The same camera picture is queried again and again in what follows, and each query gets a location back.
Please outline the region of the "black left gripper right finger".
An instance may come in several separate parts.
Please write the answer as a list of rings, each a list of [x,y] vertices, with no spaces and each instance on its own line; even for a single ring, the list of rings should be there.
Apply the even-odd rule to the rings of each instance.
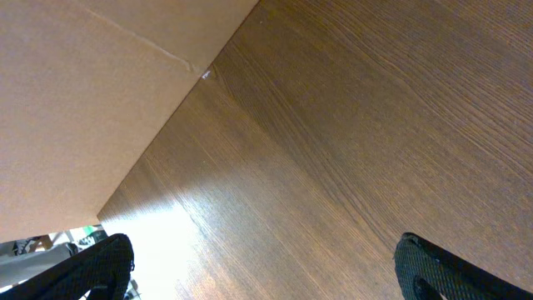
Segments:
[[[405,232],[394,253],[402,296],[410,300],[532,300],[532,293]]]

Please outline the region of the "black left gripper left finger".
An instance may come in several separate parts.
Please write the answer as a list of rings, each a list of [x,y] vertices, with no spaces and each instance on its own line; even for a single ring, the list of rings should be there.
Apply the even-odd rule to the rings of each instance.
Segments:
[[[2,300],[123,300],[134,269],[127,235],[118,233],[1,293]]]

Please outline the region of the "brown cardboard box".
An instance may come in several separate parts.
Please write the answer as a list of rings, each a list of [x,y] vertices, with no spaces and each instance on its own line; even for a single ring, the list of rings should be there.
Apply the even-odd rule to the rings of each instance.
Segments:
[[[1,4],[1,239],[97,222],[253,0]]]

